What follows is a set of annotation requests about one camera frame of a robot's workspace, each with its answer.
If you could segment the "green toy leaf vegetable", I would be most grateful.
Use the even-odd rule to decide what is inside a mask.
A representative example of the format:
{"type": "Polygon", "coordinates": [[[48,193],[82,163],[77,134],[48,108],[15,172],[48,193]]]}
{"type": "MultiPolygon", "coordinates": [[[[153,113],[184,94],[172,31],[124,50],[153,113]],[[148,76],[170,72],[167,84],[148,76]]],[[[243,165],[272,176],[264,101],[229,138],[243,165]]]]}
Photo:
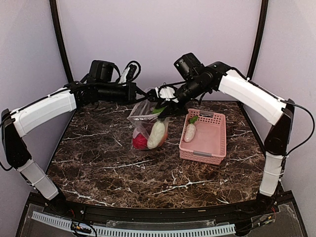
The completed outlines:
{"type": "Polygon", "coordinates": [[[153,108],[152,114],[160,114],[164,109],[165,109],[165,107],[153,108]]]}

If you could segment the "white toy radish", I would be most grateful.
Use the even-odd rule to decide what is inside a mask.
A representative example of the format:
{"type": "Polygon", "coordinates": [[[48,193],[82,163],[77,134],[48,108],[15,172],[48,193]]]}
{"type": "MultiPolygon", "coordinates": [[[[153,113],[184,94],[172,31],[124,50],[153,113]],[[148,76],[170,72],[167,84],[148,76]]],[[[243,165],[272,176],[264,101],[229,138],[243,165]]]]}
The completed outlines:
{"type": "Polygon", "coordinates": [[[186,127],[186,132],[184,135],[184,141],[189,143],[193,140],[196,133],[196,126],[194,123],[189,123],[186,127]]]}
{"type": "Polygon", "coordinates": [[[156,148],[162,141],[165,134],[165,125],[162,121],[158,120],[154,123],[150,136],[147,141],[149,149],[156,148]]]}

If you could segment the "clear zip top bag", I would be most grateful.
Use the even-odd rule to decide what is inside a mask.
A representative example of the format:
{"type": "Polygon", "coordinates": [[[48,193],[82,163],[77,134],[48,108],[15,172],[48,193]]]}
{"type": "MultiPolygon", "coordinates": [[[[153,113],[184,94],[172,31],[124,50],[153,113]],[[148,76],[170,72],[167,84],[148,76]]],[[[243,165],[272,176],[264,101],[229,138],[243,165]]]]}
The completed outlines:
{"type": "Polygon", "coordinates": [[[156,147],[156,148],[159,148],[163,145],[163,143],[167,139],[169,119],[168,118],[159,119],[158,118],[159,114],[152,114],[152,110],[153,108],[155,108],[155,106],[156,106],[156,103],[149,102],[147,100],[139,102],[133,107],[127,119],[134,126],[132,138],[135,138],[139,133],[141,133],[143,136],[146,137],[147,140],[150,136],[154,123],[158,120],[162,121],[165,125],[165,134],[161,143],[156,147]]]}

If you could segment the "red toy strawberry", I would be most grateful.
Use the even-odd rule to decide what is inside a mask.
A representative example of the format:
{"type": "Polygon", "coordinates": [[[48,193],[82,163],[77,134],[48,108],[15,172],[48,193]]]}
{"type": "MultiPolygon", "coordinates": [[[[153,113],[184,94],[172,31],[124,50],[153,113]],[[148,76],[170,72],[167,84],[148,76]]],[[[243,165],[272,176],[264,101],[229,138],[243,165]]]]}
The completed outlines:
{"type": "Polygon", "coordinates": [[[132,138],[132,145],[135,149],[146,150],[148,148],[147,141],[146,137],[139,133],[135,138],[132,138]]]}

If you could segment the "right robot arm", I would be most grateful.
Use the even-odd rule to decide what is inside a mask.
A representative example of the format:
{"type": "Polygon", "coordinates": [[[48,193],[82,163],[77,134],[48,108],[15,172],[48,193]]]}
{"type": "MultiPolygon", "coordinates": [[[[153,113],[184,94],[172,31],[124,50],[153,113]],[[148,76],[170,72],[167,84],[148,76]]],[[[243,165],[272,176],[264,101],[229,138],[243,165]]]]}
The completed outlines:
{"type": "Polygon", "coordinates": [[[193,53],[180,57],[175,68],[183,78],[180,87],[175,83],[155,88],[158,105],[164,107],[160,118],[186,115],[186,104],[206,93],[219,91],[259,113],[271,124],[264,141],[265,166],[256,200],[252,210],[263,214],[276,201],[279,180],[284,174],[286,159],[292,153],[287,149],[293,126],[295,108],[301,108],[291,99],[272,94],[245,77],[237,68],[217,61],[208,66],[201,63],[193,53]]]}

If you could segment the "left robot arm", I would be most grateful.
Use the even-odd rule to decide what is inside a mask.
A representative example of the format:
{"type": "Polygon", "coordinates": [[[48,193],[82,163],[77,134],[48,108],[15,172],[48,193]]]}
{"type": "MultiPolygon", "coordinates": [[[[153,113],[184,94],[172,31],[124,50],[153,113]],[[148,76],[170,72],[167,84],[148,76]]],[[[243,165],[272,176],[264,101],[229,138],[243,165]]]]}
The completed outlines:
{"type": "Polygon", "coordinates": [[[98,102],[115,102],[129,105],[139,102],[137,95],[145,95],[135,83],[141,72],[137,61],[130,61],[123,72],[116,64],[94,60],[89,72],[80,80],[73,81],[24,107],[1,113],[1,139],[6,161],[17,170],[59,215],[66,215],[70,205],[54,182],[32,159],[23,137],[38,126],[62,115],[98,102]],[[113,71],[118,78],[112,81],[113,71]]]}

